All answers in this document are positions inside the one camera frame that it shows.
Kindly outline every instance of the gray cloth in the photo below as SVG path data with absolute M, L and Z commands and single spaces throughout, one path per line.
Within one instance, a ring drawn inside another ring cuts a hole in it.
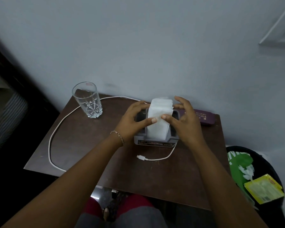
M 140 228 L 154 227 L 167 228 L 161 212 L 149 206 L 141 206 L 123 213 L 115 222 L 105 222 L 99 217 L 91 214 L 81 214 L 75 228 Z

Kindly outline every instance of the yellow packet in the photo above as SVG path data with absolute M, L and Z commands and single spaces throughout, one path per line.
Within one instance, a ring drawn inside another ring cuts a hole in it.
M 269 174 L 246 182 L 244 186 L 259 204 L 268 203 L 285 196 L 281 185 Z

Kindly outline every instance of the maroon case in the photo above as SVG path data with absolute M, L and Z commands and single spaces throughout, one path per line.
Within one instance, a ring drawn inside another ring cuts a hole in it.
M 185 114 L 184 109 L 179 109 L 178 111 L 180 113 L 180 116 Z M 215 114 L 208 112 L 208 111 L 198 110 L 198 109 L 195 109 L 194 111 L 196 115 L 199 117 L 202 125 L 211 126 L 215 123 Z

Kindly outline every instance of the clear glass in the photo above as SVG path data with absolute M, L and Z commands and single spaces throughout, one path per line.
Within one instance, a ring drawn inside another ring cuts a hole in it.
M 98 118 L 102 114 L 102 105 L 94 83 L 81 82 L 72 89 L 72 94 L 89 118 Z

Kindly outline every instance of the forearm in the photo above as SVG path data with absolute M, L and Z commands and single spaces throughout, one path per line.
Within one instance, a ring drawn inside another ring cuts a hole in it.
M 198 164 L 218 227 L 267 227 L 208 146 L 191 146 L 190 150 Z
M 74 227 L 114 152 L 116 134 L 99 143 L 3 227 Z

